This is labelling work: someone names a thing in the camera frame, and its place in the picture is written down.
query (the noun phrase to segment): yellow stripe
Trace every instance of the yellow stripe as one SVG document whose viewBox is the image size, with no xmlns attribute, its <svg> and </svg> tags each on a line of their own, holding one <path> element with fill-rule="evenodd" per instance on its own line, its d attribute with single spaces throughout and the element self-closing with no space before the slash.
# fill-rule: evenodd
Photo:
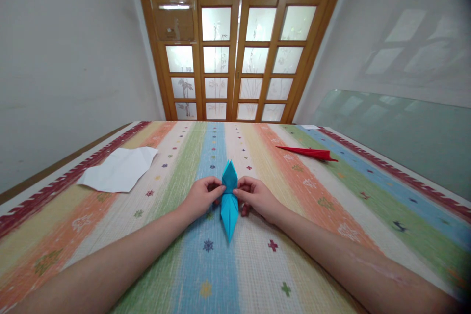
<svg viewBox="0 0 471 314">
<path fill-rule="evenodd" d="M 284 175 L 276 168 L 275 160 L 253 125 L 240 125 L 259 178 L 282 204 L 304 216 L 292 189 L 285 182 Z M 305 313 L 366 313 L 347 291 L 290 238 L 283 233 L 280 233 L 279 237 L 284 243 L 289 270 Z"/>
<path fill-rule="evenodd" d="M 162 123 L 150 123 L 121 147 L 129 149 L 139 147 Z M 70 186 L 47 203 L 40 212 L 8 234 L 0 243 L 0 276 L 3 276 L 30 249 L 36 247 L 41 239 L 91 192 L 91 189 L 82 185 Z"/>
</svg>

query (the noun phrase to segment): tablecloth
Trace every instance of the tablecloth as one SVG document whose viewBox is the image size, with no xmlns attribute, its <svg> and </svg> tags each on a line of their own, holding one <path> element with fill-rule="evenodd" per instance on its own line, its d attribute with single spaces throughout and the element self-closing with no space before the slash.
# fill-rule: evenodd
<svg viewBox="0 0 471 314">
<path fill-rule="evenodd" d="M 77 185 L 117 147 L 159 149 L 130 193 Z M 322 162 L 276 146 L 328 149 Z M 138 122 L 0 217 L 0 313 L 51 276 L 175 209 L 196 179 L 261 179 L 288 208 L 455 296 L 468 284 L 469 202 L 326 128 Z M 259 215 L 228 243 L 220 207 L 194 222 L 113 313 L 363 313 L 328 273 Z"/>
</svg>

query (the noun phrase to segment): blue stripe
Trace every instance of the blue stripe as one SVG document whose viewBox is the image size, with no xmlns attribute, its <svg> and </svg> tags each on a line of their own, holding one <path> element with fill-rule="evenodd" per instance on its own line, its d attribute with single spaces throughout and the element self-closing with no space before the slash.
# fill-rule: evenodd
<svg viewBox="0 0 471 314">
<path fill-rule="evenodd" d="M 196 179 L 210 175 L 221 179 L 227 163 L 225 143 L 224 124 L 208 122 Z M 208 212 L 212 218 L 203 215 L 183 237 L 181 266 L 173 288 L 174 313 L 240 313 L 236 239 L 227 242 L 220 206 L 212 206 Z M 206 251 L 208 240 L 213 249 Z M 204 298 L 200 292 L 206 280 L 211 284 L 211 295 Z"/>
<path fill-rule="evenodd" d="M 412 210 L 417 215 L 425 219 L 429 224 L 442 232 L 459 247 L 467 252 L 471 251 L 471 244 L 469 240 L 469 232 L 471 227 L 466 221 L 449 214 L 447 211 L 443 210 L 440 206 L 419 192 L 405 187 L 395 178 L 391 177 L 388 173 L 379 170 L 374 166 L 374 164 L 365 162 L 356 154 L 352 153 L 349 149 L 343 147 L 341 144 L 337 143 L 335 140 L 329 138 L 321 132 L 306 130 L 300 125 L 297 127 L 312 137 L 315 141 L 325 146 L 326 149 L 329 149 L 338 155 L 350 166 L 361 172 L 365 177 L 367 177 L 381 189 L 388 192 L 408 209 Z M 447 225 L 443 223 L 440 218 L 449 224 Z"/>
</svg>

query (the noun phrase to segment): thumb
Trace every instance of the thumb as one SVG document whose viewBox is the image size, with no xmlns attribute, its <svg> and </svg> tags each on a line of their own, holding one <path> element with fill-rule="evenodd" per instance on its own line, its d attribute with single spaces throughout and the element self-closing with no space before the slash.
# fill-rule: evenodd
<svg viewBox="0 0 471 314">
<path fill-rule="evenodd" d="M 211 202 L 216 200 L 219 196 L 221 196 L 224 191 L 226 191 L 226 187 L 224 185 L 218 186 L 216 189 L 213 191 L 209 192 L 209 198 L 211 199 Z"/>
<path fill-rule="evenodd" d="M 234 189 L 232 193 L 237 196 L 237 198 L 241 199 L 243 202 L 252 204 L 254 194 L 251 194 L 247 191 L 241 189 Z"/>
</svg>

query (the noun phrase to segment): red paper airplane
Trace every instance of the red paper airplane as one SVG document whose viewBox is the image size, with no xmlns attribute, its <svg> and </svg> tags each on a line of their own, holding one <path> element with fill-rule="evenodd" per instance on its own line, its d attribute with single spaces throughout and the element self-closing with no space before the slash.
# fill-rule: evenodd
<svg viewBox="0 0 471 314">
<path fill-rule="evenodd" d="M 331 160 L 334 162 L 338 162 L 338 160 L 330 158 L 330 151 L 329 150 L 311 150 L 311 149 L 298 149 L 294 147 L 282 147 L 282 146 L 277 146 L 278 148 L 281 148 L 283 150 L 291 151 L 291 152 L 296 152 L 301 155 L 317 158 L 317 159 L 322 159 L 322 160 Z"/>
</svg>

